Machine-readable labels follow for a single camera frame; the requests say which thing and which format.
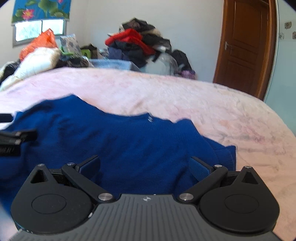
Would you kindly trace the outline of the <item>pink floral bed sheet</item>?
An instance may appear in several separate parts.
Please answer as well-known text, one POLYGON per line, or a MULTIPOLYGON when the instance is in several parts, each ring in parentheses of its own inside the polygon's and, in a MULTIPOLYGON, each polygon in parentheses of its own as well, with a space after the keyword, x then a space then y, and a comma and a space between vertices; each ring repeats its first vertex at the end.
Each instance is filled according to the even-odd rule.
POLYGON ((119 115, 151 113, 190 119, 199 133, 237 150, 237 167, 252 166, 280 205, 274 229, 295 239, 295 136, 263 101, 222 85, 173 76, 98 68, 60 68, 1 92, 1 112, 74 94, 119 115))

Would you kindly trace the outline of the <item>white quilted jacket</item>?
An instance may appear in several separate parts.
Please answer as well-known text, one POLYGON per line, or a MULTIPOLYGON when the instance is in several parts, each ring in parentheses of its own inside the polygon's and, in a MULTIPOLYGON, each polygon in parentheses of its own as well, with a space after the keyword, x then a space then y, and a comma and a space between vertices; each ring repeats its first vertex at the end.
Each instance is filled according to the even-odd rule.
POLYGON ((7 90, 26 78, 54 69, 60 56, 59 48, 39 47, 35 49, 23 59, 14 74, 3 81, 1 91, 7 90))

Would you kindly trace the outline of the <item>lotus print roller blind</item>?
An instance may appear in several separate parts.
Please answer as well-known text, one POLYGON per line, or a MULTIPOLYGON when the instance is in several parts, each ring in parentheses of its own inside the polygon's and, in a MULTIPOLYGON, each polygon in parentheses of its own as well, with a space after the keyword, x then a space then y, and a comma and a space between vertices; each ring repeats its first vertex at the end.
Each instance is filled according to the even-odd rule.
POLYGON ((49 19, 69 20, 71 0, 17 0, 11 23, 49 19))

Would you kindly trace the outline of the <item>brown wooden door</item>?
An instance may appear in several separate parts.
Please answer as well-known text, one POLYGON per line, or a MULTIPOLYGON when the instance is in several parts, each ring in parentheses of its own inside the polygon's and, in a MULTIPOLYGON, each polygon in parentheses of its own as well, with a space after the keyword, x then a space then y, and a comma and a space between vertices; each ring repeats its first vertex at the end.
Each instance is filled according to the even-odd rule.
POLYGON ((264 99, 274 62, 276 2, 227 0, 213 82, 264 99))

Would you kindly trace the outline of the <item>dark clothes pile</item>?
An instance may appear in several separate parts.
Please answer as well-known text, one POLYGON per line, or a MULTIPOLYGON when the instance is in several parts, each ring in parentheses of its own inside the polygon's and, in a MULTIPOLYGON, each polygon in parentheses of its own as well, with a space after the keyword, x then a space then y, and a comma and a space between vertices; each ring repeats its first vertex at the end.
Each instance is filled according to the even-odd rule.
POLYGON ((127 60, 142 68, 147 59, 153 56, 156 61, 161 54, 172 56, 180 71, 192 71, 187 55, 180 50, 173 50, 169 39, 162 37, 155 26, 144 20, 133 18, 122 23, 118 32, 105 40, 109 58, 127 60))

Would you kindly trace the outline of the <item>orange plastic bag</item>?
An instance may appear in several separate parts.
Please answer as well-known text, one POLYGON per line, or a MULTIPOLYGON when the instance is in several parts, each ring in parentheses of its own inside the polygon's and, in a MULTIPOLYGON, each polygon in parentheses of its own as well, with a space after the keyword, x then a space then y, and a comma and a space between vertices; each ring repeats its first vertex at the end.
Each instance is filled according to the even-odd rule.
POLYGON ((24 47, 20 54, 19 59, 20 61, 23 61, 25 57, 34 52, 35 49, 39 47, 45 47, 45 48, 57 48, 57 43, 55 40, 55 34, 51 29, 46 30, 45 32, 42 32, 38 37, 36 37, 30 44, 28 44, 26 47, 24 47))

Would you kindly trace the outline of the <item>light blue folded blanket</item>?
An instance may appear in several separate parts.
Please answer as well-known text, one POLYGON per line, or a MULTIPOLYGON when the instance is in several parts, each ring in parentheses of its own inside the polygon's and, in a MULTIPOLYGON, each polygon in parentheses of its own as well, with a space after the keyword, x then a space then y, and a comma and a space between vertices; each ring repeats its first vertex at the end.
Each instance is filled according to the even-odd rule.
POLYGON ((113 60, 113 59, 89 59, 89 62, 95 68, 103 69, 118 69, 140 72, 140 69, 132 62, 125 60, 113 60))

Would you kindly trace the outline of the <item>blue knit sweater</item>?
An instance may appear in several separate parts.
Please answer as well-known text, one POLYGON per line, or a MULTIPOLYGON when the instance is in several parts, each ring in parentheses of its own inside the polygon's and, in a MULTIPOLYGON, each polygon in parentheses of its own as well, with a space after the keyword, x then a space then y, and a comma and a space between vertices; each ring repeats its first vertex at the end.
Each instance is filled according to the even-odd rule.
POLYGON ((236 149, 200 135, 191 120, 163 120, 144 113, 121 116, 101 111, 75 95, 46 100, 19 112, 8 132, 36 130, 18 157, 1 158, 1 204, 13 199, 38 164, 58 169, 98 156, 87 171, 114 196, 179 195, 206 177, 198 158, 210 166, 236 169, 236 149))

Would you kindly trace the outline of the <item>clear plastic bag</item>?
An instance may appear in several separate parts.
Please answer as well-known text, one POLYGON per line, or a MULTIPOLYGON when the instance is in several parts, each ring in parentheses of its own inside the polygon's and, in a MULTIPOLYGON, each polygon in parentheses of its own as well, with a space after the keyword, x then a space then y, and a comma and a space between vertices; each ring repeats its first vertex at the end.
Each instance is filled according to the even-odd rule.
POLYGON ((149 57, 145 66, 140 68, 140 71, 148 74, 174 76, 178 73, 179 67, 175 58, 170 54, 161 53, 159 56, 149 57))

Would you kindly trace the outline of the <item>red garment on pile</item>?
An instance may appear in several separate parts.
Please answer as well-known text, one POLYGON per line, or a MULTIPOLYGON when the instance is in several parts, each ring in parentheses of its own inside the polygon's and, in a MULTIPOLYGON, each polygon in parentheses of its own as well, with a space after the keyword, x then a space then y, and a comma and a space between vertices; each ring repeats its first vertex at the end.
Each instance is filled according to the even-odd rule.
POLYGON ((134 29, 127 29, 127 30, 124 30, 123 32, 115 33, 111 35, 109 38, 105 40, 105 44, 110 47, 111 44, 115 41, 136 44, 142 49, 142 51, 146 56, 155 54, 155 50, 152 47, 146 45, 142 41, 142 35, 134 29))

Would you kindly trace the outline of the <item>purple bag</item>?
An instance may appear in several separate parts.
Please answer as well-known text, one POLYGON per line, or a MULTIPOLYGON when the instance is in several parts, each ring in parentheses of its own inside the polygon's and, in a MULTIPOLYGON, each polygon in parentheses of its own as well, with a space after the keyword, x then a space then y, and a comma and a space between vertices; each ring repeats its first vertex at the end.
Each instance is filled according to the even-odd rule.
POLYGON ((181 76, 182 78, 196 80, 196 72, 194 70, 183 70, 181 76))

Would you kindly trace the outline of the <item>window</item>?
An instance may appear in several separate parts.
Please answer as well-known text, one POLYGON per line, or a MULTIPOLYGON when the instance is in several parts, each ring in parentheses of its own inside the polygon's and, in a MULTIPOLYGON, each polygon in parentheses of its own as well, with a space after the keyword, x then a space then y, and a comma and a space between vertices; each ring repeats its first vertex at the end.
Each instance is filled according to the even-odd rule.
POLYGON ((62 19, 18 22, 13 26, 13 47, 28 44, 41 33, 51 29, 55 38, 66 35, 67 21, 62 19))

